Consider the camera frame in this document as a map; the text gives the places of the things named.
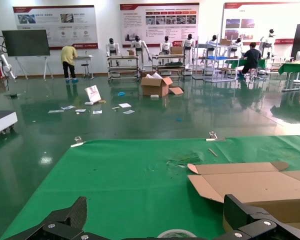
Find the television screen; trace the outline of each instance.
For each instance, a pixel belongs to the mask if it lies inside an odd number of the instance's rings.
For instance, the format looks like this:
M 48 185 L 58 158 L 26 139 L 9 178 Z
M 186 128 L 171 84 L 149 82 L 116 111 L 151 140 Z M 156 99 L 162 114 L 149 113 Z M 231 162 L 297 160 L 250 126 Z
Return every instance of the television screen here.
M 9 57 L 50 56 L 46 30 L 2 31 Z

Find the person in dark clothing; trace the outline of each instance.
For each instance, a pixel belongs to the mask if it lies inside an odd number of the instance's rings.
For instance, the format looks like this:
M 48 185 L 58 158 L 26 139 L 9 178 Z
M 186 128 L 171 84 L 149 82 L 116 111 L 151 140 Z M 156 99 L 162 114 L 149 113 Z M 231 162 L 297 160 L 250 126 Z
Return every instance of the person in dark clothing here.
M 250 69 L 258 68 L 259 59 L 261 59 L 261 53 L 256 49 L 256 43 L 250 43 L 250 50 L 248 50 L 243 57 L 247 58 L 247 63 L 244 65 L 242 71 L 238 74 L 239 77 L 244 77 L 244 74 L 249 72 Z

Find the yellow shirt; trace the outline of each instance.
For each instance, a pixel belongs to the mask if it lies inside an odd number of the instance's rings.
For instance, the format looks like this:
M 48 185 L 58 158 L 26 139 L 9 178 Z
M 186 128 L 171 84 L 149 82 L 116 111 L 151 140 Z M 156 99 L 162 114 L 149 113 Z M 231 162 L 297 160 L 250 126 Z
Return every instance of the yellow shirt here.
M 70 65 L 74 64 L 74 58 L 78 57 L 77 50 L 73 46 L 64 46 L 61 50 L 61 62 L 67 62 Z

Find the display board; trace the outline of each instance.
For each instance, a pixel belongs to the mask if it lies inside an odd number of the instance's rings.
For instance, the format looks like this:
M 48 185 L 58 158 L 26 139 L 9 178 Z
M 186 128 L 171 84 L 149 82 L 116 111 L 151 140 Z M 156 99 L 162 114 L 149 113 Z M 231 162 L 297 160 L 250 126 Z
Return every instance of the display board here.
M 274 29 L 275 44 L 293 44 L 299 2 L 226 2 L 222 37 L 242 39 L 244 45 L 260 42 Z
M 73 46 L 97 49 L 96 12 L 93 5 L 13 7 L 18 30 L 46 30 L 51 50 Z
M 199 3 L 120 4 L 121 36 L 129 48 L 138 35 L 148 47 L 159 47 L 169 36 L 174 46 L 192 34 L 198 37 Z
M 2 31 L 9 57 L 50 56 L 46 30 Z

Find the green table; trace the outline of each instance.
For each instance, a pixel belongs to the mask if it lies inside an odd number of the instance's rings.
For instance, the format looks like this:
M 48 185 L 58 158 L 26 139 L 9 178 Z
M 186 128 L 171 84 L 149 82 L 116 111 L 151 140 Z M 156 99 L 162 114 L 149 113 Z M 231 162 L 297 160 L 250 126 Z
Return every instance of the green table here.
M 170 229 L 211 239 L 224 232 L 223 205 L 199 196 L 187 178 L 193 173 L 181 166 L 279 160 L 300 170 L 300 136 L 90 141 L 63 155 L 1 239 L 80 196 L 87 197 L 84 230 L 111 240 Z
M 247 62 L 248 62 L 247 59 L 240 59 L 239 60 L 239 66 L 238 66 L 238 60 L 227 60 L 227 61 L 225 61 L 226 64 L 231 64 L 232 69 L 244 66 Z M 264 59 L 264 58 L 260 59 L 259 62 L 258 62 L 258 67 L 261 68 L 261 69 L 265 69 L 266 68 L 266 59 Z
M 284 63 L 278 70 L 281 75 L 283 73 L 300 73 L 300 63 Z

